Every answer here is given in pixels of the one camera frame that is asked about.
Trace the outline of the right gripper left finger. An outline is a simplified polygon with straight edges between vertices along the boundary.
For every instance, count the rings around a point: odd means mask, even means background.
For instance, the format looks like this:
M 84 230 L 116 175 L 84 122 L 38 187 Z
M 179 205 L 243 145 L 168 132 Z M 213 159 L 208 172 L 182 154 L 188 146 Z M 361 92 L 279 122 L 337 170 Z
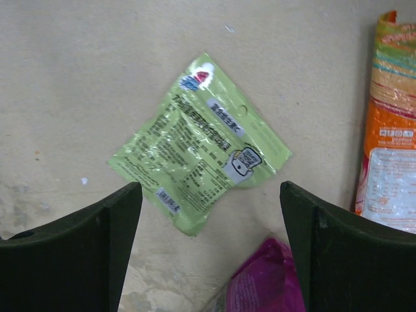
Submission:
M 117 311 L 142 208 L 140 183 L 1 240 L 2 311 Z

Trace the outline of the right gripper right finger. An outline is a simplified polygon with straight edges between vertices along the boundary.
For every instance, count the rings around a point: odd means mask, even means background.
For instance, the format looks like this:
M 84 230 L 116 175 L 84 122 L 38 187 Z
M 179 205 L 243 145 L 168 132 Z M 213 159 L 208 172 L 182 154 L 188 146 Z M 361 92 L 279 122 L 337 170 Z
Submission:
M 280 186 L 306 311 L 414 311 L 415 235 Z

